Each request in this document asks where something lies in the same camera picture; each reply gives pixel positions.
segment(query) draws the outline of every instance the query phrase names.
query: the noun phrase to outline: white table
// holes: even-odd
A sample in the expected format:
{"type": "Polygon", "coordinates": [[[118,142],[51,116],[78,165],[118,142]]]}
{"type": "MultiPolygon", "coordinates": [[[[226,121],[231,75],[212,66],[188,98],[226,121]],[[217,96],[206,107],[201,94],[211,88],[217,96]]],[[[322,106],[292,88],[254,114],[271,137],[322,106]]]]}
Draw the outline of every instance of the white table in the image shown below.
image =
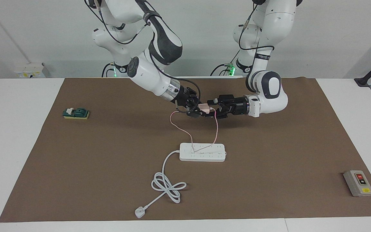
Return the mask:
{"type": "MultiPolygon", "coordinates": [[[[0,79],[0,215],[62,82],[0,79]]],[[[371,172],[371,90],[359,88],[351,79],[318,83],[371,172]]],[[[0,231],[371,231],[371,217],[0,223],[0,231]]]]}

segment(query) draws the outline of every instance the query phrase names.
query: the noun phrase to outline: yellow base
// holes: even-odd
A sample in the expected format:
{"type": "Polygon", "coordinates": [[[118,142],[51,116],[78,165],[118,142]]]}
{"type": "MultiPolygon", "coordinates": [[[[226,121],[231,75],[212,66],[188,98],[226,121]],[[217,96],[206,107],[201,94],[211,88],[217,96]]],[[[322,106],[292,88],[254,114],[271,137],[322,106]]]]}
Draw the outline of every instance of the yellow base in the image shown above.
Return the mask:
{"type": "Polygon", "coordinates": [[[65,119],[88,119],[88,116],[90,116],[90,112],[87,113],[87,117],[85,118],[78,118],[78,117],[67,117],[67,116],[63,116],[65,119]]]}

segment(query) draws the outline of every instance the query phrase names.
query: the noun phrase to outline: black cable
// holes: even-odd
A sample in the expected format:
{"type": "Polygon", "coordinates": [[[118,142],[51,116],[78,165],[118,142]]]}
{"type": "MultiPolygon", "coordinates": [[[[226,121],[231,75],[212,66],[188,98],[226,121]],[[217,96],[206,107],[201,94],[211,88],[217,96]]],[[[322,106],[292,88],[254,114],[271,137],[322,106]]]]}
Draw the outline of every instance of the black cable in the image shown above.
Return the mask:
{"type": "Polygon", "coordinates": [[[247,77],[246,77],[247,80],[248,80],[248,78],[250,77],[250,75],[252,74],[253,67],[254,67],[254,62],[256,61],[256,55],[257,55],[257,50],[256,50],[256,53],[254,54],[254,59],[253,59],[253,63],[252,63],[252,68],[250,69],[250,72],[247,74],[247,77]]]}
{"type": "MultiPolygon", "coordinates": [[[[153,43],[154,42],[154,38],[156,37],[156,34],[154,33],[153,35],[153,39],[151,40],[151,42],[153,43]]],[[[174,79],[174,80],[177,80],[177,81],[185,81],[185,82],[188,82],[188,83],[191,83],[193,84],[196,88],[197,88],[197,91],[198,91],[198,97],[197,97],[197,104],[195,104],[194,107],[192,107],[190,110],[187,110],[187,111],[181,111],[177,108],[177,111],[180,112],[180,113],[190,113],[190,112],[193,112],[195,109],[197,109],[198,107],[198,103],[200,102],[200,99],[201,99],[201,91],[200,91],[200,87],[198,87],[198,85],[193,82],[193,81],[190,81],[190,80],[187,80],[187,79],[183,79],[183,78],[176,78],[176,77],[173,77],[173,76],[170,76],[168,75],[167,73],[163,72],[156,64],[156,62],[154,61],[154,58],[153,58],[153,55],[150,53],[150,58],[151,58],[151,61],[153,62],[154,66],[156,67],[156,69],[162,74],[162,75],[165,75],[166,77],[168,78],[171,78],[171,79],[174,79]]]]}
{"type": "Polygon", "coordinates": [[[227,65],[223,63],[223,64],[221,64],[221,65],[215,67],[215,69],[212,71],[212,73],[210,74],[210,76],[212,76],[212,75],[214,74],[214,72],[215,72],[218,68],[220,68],[220,67],[222,67],[222,66],[227,66],[227,65]]]}
{"type": "Polygon", "coordinates": [[[222,72],[224,72],[223,75],[225,75],[225,73],[227,72],[227,70],[228,70],[228,69],[224,69],[223,71],[220,72],[219,75],[221,75],[222,72]]]}
{"type": "Polygon", "coordinates": [[[236,53],[236,55],[233,57],[233,59],[230,61],[230,63],[233,63],[234,59],[237,57],[237,55],[239,54],[240,50],[238,50],[238,52],[236,53]]]}
{"type": "Polygon", "coordinates": [[[137,32],[137,34],[135,34],[134,37],[130,41],[128,41],[126,43],[120,42],[114,36],[111,35],[111,32],[109,32],[109,29],[107,28],[107,25],[106,25],[106,23],[104,21],[104,18],[103,18],[103,14],[102,13],[100,13],[100,16],[101,16],[101,19],[102,19],[102,23],[103,23],[104,27],[106,28],[107,32],[109,33],[109,35],[113,38],[113,40],[115,40],[119,44],[126,45],[126,44],[131,43],[137,37],[138,33],[140,33],[140,31],[141,31],[140,30],[139,32],[137,32]]]}
{"type": "Polygon", "coordinates": [[[114,71],[114,69],[109,69],[109,70],[107,70],[107,72],[106,72],[106,77],[108,77],[108,72],[109,71],[114,71]]]}
{"type": "Polygon", "coordinates": [[[90,9],[91,10],[91,12],[97,17],[97,19],[99,20],[99,21],[101,21],[101,22],[103,22],[103,20],[101,20],[100,19],[100,17],[98,17],[98,15],[91,9],[91,6],[90,5],[88,5],[88,3],[87,3],[87,1],[86,0],[84,0],[84,3],[88,6],[88,9],[90,9]]]}
{"type": "Polygon", "coordinates": [[[104,77],[104,73],[106,72],[106,69],[108,68],[108,66],[112,65],[112,63],[108,63],[107,65],[104,66],[104,69],[103,69],[103,72],[101,74],[101,77],[104,77]]]}
{"type": "MultiPolygon", "coordinates": [[[[252,18],[252,15],[253,15],[254,11],[255,11],[256,8],[257,8],[257,6],[258,6],[258,5],[256,5],[256,6],[253,8],[253,11],[251,12],[251,14],[249,15],[249,17],[247,18],[247,21],[244,23],[244,25],[246,25],[246,24],[248,25],[248,23],[250,22],[250,19],[252,18]]],[[[257,47],[252,47],[252,48],[243,48],[243,47],[241,46],[241,37],[243,36],[243,33],[244,33],[244,31],[246,30],[246,27],[247,27],[247,26],[243,26],[243,29],[241,30],[240,37],[239,37],[239,39],[238,39],[238,46],[240,47],[241,50],[249,51],[249,50],[257,50],[257,49],[259,49],[259,48],[265,48],[265,47],[271,47],[271,48],[274,50],[274,46],[272,46],[272,45],[261,46],[261,47],[258,47],[258,45],[257,45],[257,47]]]]}

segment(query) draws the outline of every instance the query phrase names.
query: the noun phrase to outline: power outlet socket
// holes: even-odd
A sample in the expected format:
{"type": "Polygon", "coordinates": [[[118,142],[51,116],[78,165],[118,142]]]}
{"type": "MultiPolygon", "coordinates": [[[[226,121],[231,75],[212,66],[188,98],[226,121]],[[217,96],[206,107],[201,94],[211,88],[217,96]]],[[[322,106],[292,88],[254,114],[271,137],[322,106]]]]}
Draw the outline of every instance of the power outlet socket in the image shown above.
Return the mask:
{"type": "Polygon", "coordinates": [[[181,161],[197,161],[197,162],[224,162],[225,156],[224,144],[210,143],[182,143],[180,144],[180,160],[181,161]]]}
{"type": "Polygon", "coordinates": [[[49,75],[42,63],[18,64],[15,68],[18,78],[46,78],[49,75]]]}

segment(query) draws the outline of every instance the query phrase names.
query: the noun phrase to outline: cable clip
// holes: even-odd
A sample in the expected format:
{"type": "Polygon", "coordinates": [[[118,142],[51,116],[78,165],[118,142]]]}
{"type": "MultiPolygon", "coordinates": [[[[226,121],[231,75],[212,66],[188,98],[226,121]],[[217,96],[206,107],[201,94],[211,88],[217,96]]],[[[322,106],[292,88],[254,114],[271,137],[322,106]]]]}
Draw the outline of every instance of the cable clip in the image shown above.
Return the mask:
{"type": "Polygon", "coordinates": [[[143,20],[144,22],[146,22],[148,24],[148,20],[152,17],[152,16],[157,16],[159,18],[161,18],[161,15],[159,13],[157,13],[156,11],[153,11],[153,10],[149,10],[149,11],[145,11],[144,12],[144,16],[143,16],[143,20]]]}
{"type": "Polygon", "coordinates": [[[121,31],[122,29],[125,28],[125,24],[122,24],[121,26],[119,27],[115,27],[115,29],[117,29],[118,31],[121,31]]]}
{"type": "Polygon", "coordinates": [[[128,64],[124,65],[124,66],[120,66],[118,64],[114,64],[114,66],[119,70],[119,72],[121,73],[126,73],[127,70],[128,70],[128,64]]]}

